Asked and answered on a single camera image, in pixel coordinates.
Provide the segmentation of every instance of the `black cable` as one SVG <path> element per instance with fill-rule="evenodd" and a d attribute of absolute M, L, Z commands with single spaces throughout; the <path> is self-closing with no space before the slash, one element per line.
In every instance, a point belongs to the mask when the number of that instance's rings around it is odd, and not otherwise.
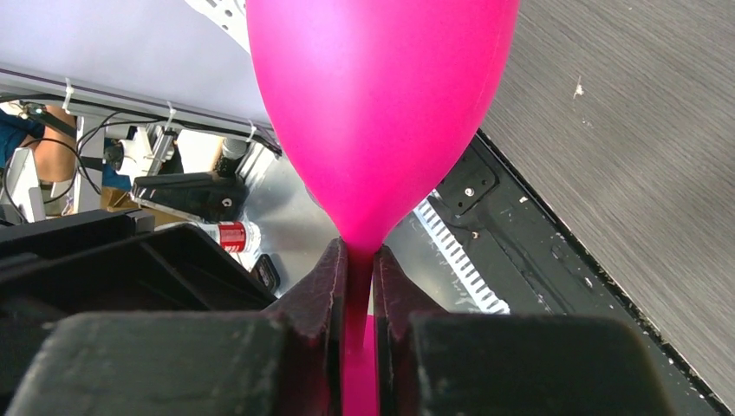
<path fill-rule="evenodd" d="M 82 161 L 81 155 L 79 154 L 79 152 L 77 152 L 72 146 L 70 146 L 70 145 L 68 145 L 68 144 L 66 144 L 66 143 L 64 143 L 63 141 L 60 141 L 60 140 L 49 139 L 49 138 L 46 138 L 46 137 L 41 138 L 41 139 L 33 139 L 33 140 L 29 141 L 28 143 L 26 143 L 25 145 L 23 145 L 23 147 L 27 147 L 28 145 L 30 145 L 32 143 L 36 143 L 36 142 L 40 143 L 42 141 L 52 141 L 54 143 L 57 143 L 59 145 L 62 145 L 64 147 L 66 147 L 71 153 L 74 154 L 74 156 L 75 156 L 76 160 L 79 162 L 79 164 L 80 165 L 84 165 L 84 161 Z M 84 177 L 87 178 L 87 180 L 89 181 L 89 184 L 92 186 L 92 188 L 94 189 L 94 191 L 97 192 L 97 194 L 101 194 L 102 193 L 102 191 L 100 190 L 100 188 L 92 181 L 92 178 L 89 177 L 89 173 L 87 172 L 86 169 L 84 170 Z"/>
<path fill-rule="evenodd" d="M 136 121 L 114 121 L 112 123 L 107 123 L 107 121 L 111 120 L 117 114 L 120 114 L 120 112 L 118 111 L 118 112 L 114 112 L 114 113 L 110 114 L 108 117 L 106 117 L 104 120 L 102 120 L 102 122 L 99 125 L 97 125 L 97 127 L 95 127 L 94 129 L 92 129 L 92 130 L 90 130 L 90 131 L 88 131 L 88 132 L 86 132 L 85 134 L 82 135 L 82 137 L 79 139 L 79 148 L 77 150 L 77 152 L 80 155 L 81 155 L 81 151 L 84 149 L 84 146 L 86 146 L 87 143 L 89 143 L 89 141 L 92 140 L 92 138 L 94 137 L 94 135 L 97 134 L 97 132 L 99 132 L 100 129 L 102 129 L 103 127 L 134 125 L 134 124 L 139 124 L 139 123 L 148 123 L 148 122 L 151 122 L 150 120 L 136 120 Z M 69 186 L 67 186 L 67 188 L 62 193 L 60 193 L 59 195 L 57 195 L 57 196 L 49 199 L 48 201 L 44 201 L 43 203 L 44 204 L 50 204 L 52 202 L 58 201 L 59 199 L 65 197 L 69 193 L 69 191 L 71 191 L 71 188 L 74 187 L 74 180 L 76 179 L 76 175 L 77 174 L 82 174 L 82 175 L 85 176 L 85 178 L 89 178 L 89 172 L 87 171 L 87 167 L 84 166 L 84 164 L 79 164 L 76 167 L 76 169 L 74 171 L 74 174 L 72 175 L 71 183 L 69 184 Z"/>

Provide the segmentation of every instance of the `bottle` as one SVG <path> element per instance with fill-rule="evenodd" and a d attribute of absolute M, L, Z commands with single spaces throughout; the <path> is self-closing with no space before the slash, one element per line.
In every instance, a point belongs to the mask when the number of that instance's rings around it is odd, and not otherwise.
<path fill-rule="evenodd" d="M 160 225 L 156 227 L 156 231 L 180 224 L 192 224 L 204 230 L 212 240 L 228 253 L 255 253 L 260 248 L 260 228 L 248 220 L 215 224 L 180 221 Z"/>

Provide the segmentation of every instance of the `blue shirt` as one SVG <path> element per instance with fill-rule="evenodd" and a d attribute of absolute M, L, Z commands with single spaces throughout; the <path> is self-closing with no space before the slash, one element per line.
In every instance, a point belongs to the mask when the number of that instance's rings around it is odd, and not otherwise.
<path fill-rule="evenodd" d="M 45 127 L 41 123 L 23 120 L 0 111 L 0 167 L 5 167 L 5 163 L 26 136 L 40 139 L 44 131 Z"/>

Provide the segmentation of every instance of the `cable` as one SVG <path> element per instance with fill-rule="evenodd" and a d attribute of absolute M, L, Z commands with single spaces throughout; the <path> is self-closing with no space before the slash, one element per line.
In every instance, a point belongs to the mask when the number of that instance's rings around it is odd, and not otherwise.
<path fill-rule="evenodd" d="M 97 125 L 97 127 L 95 127 L 94 129 L 92 129 L 92 130 L 90 130 L 90 131 L 88 131 L 88 132 L 86 132 L 85 134 L 82 135 L 82 137 L 78 141 L 79 148 L 77 150 L 77 152 L 80 155 L 81 155 L 81 151 L 84 150 L 84 147 L 87 145 L 87 143 L 89 143 L 92 140 L 92 138 L 94 137 L 94 135 L 97 134 L 97 132 L 99 132 L 103 127 L 134 125 L 134 124 L 139 124 L 139 123 L 151 122 L 150 119 L 149 120 L 135 120 L 135 121 L 114 121 L 112 123 L 108 123 L 107 122 L 107 121 L 110 121 L 117 114 L 121 114 L 121 112 L 116 111 L 116 112 L 110 114 L 108 117 L 106 117 L 104 120 L 102 120 L 102 122 L 99 125 Z M 49 199 L 48 201 L 44 201 L 43 203 L 44 204 L 50 204 L 52 202 L 58 201 L 59 199 L 65 197 L 69 193 L 69 191 L 71 191 L 71 188 L 74 187 L 74 180 L 76 179 L 76 175 L 77 174 L 82 174 L 82 175 L 84 175 L 85 178 L 87 178 L 88 180 L 90 180 L 89 179 L 89 172 L 87 171 L 87 168 L 84 166 L 84 164 L 80 163 L 76 167 L 76 170 L 74 171 L 74 174 L 72 175 L 71 183 L 69 184 L 69 186 L 67 186 L 67 188 L 63 192 L 61 192 L 59 195 L 57 195 L 57 196 Z"/>

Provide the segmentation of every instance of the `pink balloon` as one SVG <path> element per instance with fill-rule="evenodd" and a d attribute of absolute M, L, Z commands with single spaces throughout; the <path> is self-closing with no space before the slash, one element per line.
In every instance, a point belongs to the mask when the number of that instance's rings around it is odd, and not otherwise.
<path fill-rule="evenodd" d="M 490 106 L 519 0 L 248 0 L 283 149 L 353 250 L 375 252 Z"/>

